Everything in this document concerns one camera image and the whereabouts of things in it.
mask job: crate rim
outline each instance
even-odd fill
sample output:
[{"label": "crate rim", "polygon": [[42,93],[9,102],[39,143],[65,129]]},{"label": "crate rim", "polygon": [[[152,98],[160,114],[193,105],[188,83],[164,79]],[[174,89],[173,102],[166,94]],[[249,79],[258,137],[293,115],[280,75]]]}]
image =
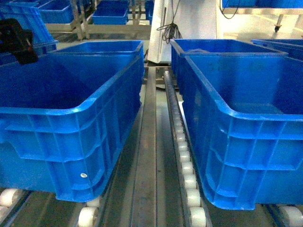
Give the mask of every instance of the crate rim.
[{"label": "crate rim", "polygon": [[184,58],[187,55],[228,55],[228,56],[233,56],[233,55],[239,55],[241,54],[241,56],[247,56],[247,55],[278,55],[278,56],[288,56],[288,53],[283,52],[283,51],[279,51],[279,50],[275,50],[272,48],[268,48],[268,47],[264,47],[264,46],[259,46],[256,44],[251,44],[253,46],[257,46],[257,47],[262,47],[264,49],[273,51],[273,52],[208,52],[208,53],[196,53],[196,52],[185,52],[180,45],[175,41],[175,40],[185,40],[185,41],[189,41],[189,40],[193,40],[193,41],[200,41],[200,40],[205,40],[205,41],[215,41],[215,40],[223,40],[223,41],[233,41],[233,42],[238,42],[238,43],[243,43],[243,44],[251,44],[251,43],[246,43],[240,40],[236,40],[236,39],[172,39],[170,41],[170,44],[172,45],[172,47],[175,49],[175,51],[177,52],[177,54],[181,57]]},{"label": "crate rim", "polygon": [[[296,45],[296,44],[286,44],[286,43],[281,43],[281,42],[275,42],[275,39],[252,39],[251,42],[253,44],[257,44],[257,43],[264,43],[264,44],[273,44],[273,45],[279,45],[282,47],[288,47],[288,48],[298,48],[298,49],[303,49],[303,45]],[[277,40],[300,40],[303,43],[303,39],[277,39]]]},{"label": "crate rim", "polygon": [[[139,45],[136,47],[136,49],[134,51],[64,52],[64,50],[66,50],[66,49],[69,49],[69,48],[74,47],[74,46],[84,45],[86,43],[112,43],[112,42],[120,42],[120,43],[132,42],[132,43],[139,43]],[[143,47],[143,41],[142,40],[87,41],[87,42],[82,42],[82,43],[77,44],[77,45],[64,47],[64,48],[59,49],[59,50],[53,50],[50,53],[56,53],[56,54],[67,54],[67,53],[70,53],[70,54],[115,54],[115,53],[116,54],[129,54],[129,53],[133,53],[133,52],[139,52],[142,47]]]},{"label": "crate rim", "polygon": [[[137,61],[140,60],[140,56],[136,56],[132,61],[130,61],[123,69],[118,71],[115,75],[113,75],[108,81],[102,84],[94,93],[92,93],[86,100],[84,100],[80,105],[69,108],[69,109],[43,109],[43,108],[22,108],[22,107],[0,107],[0,114],[29,114],[29,115],[48,115],[48,116],[60,116],[60,115],[68,115],[83,112],[89,109],[106,90],[104,88],[108,88],[112,86],[124,73],[133,66]],[[0,67],[14,64],[15,62],[1,65]]]},{"label": "crate rim", "polygon": [[[289,57],[284,57],[290,61],[298,61],[303,63],[303,61],[298,59],[293,59]],[[242,120],[252,120],[252,121],[283,121],[283,122],[303,122],[303,114],[259,114],[259,113],[242,113],[231,109],[228,104],[223,100],[221,95],[214,89],[213,85],[208,81],[203,72],[196,66],[196,64],[191,60],[190,56],[185,56],[186,61],[189,63],[190,67],[193,69],[194,73],[198,76],[198,80],[205,86],[209,95],[215,101],[217,108],[226,115],[230,117],[242,119]]]}]

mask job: black device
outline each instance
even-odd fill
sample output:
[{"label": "black device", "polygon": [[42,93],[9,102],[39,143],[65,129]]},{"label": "black device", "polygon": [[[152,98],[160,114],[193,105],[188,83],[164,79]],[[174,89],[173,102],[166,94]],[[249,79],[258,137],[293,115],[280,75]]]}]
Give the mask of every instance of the black device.
[{"label": "black device", "polygon": [[21,65],[38,61],[33,48],[34,34],[22,29],[16,19],[0,20],[0,53],[13,54]]}]

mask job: white panel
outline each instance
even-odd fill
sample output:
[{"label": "white panel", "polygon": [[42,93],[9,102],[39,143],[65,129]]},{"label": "white panel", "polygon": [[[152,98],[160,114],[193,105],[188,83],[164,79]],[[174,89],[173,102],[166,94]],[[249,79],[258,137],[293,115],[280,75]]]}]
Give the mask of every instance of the white panel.
[{"label": "white panel", "polygon": [[[157,31],[158,27],[172,21],[171,1],[155,1],[148,54],[148,60],[155,63],[171,62],[171,46],[162,40],[163,31]],[[177,3],[178,0],[173,0],[174,11]],[[223,31],[220,29],[221,19],[216,0],[180,0],[175,24],[185,39],[215,39],[223,37]]]}]

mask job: black cable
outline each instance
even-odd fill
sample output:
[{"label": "black cable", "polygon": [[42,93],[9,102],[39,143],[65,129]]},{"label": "black cable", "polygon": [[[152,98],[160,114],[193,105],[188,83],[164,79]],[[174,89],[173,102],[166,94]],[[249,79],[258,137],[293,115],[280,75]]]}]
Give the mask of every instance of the black cable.
[{"label": "black cable", "polygon": [[236,13],[238,12],[238,9],[240,8],[240,1],[241,1],[241,0],[238,1],[238,6],[237,6],[237,8],[236,8],[236,11],[235,11],[234,14],[232,15],[232,17],[227,17],[227,16],[224,14],[224,10],[226,9],[228,0],[226,1],[226,4],[225,4],[225,6],[224,6],[223,9],[222,9],[222,6],[221,6],[222,0],[220,0],[219,9],[220,9],[222,15],[223,15],[226,19],[232,19],[232,18],[236,15]]},{"label": "black cable", "polygon": [[171,39],[182,39],[182,35],[179,31],[178,25],[174,23],[175,16],[179,8],[180,0],[178,1],[176,11],[174,12],[174,3],[171,0],[171,10],[172,10],[172,22],[168,25],[163,25],[157,28],[157,31],[164,30],[162,33],[162,40],[169,44]]}]

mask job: blue plastic crate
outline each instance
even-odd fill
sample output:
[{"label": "blue plastic crate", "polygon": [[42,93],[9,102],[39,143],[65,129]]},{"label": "blue plastic crate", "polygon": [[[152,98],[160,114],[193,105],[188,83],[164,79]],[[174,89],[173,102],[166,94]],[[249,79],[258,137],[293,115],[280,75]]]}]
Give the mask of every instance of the blue plastic crate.
[{"label": "blue plastic crate", "polygon": [[257,6],[258,0],[223,0],[222,6],[223,7],[254,7]]},{"label": "blue plastic crate", "polygon": [[233,56],[287,56],[285,52],[261,47],[254,44],[229,39],[175,39],[171,44],[171,68],[177,77],[180,93],[183,93],[183,78],[180,70],[185,64],[187,55],[233,55]]},{"label": "blue plastic crate", "polygon": [[272,2],[276,1],[276,0],[258,0],[257,1],[257,6],[258,7],[264,7],[264,8],[271,8],[272,6]]},{"label": "blue plastic crate", "polygon": [[140,107],[140,56],[47,54],[0,74],[0,186],[100,195]]},{"label": "blue plastic crate", "polygon": [[39,7],[42,20],[47,24],[68,24],[74,20],[69,1],[53,0]]},{"label": "blue plastic crate", "polygon": [[48,2],[50,2],[50,0],[13,0],[9,2],[9,4],[26,7],[40,7]]},{"label": "blue plastic crate", "polygon": [[32,30],[35,44],[53,41],[37,8],[0,4],[0,19],[8,18],[15,18],[23,29]]},{"label": "blue plastic crate", "polygon": [[[38,56],[41,56],[41,55],[44,55],[51,51],[56,50],[57,43],[58,43],[58,41],[54,40],[52,42],[34,44],[34,50]],[[16,62],[16,61],[17,61],[17,59],[15,58],[15,56],[10,53],[1,53],[0,54],[0,65],[5,65],[5,64]]]},{"label": "blue plastic crate", "polygon": [[153,8],[154,8],[153,0],[146,1],[144,7],[145,7],[145,16],[146,16],[146,19],[148,19],[150,16],[150,11],[151,10],[153,11]]},{"label": "blue plastic crate", "polygon": [[277,39],[277,40],[251,40],[254,44],[273,48],[288,53],[291,58],[303,60],[303,40],[301,39]]},{"label": "blue plastic crate", "polygon": [[152,15],[153,15],[153,10],[150,10],[148,13],[148,19],[150,21],[150,25],[152,25]]},{"label": "blue plastic crate", "polygon": [[303,8],[302,0],[272,0],[274,8]]},{"label": "blue plastic crate", "polygon": [[103,0],[92,18],[96,25],[125,25],[128,20],[128,2]]},{"label": "blue plastic crate", "polygon": [[183,108],[207,199],[228,210],[303,204],[303,61],[185,58]]},{"label": "blue plastic crate", "polygon": [[85,42],[57,50],[56,53],[133,54],[143,57],[143,42],[139,40]]}]

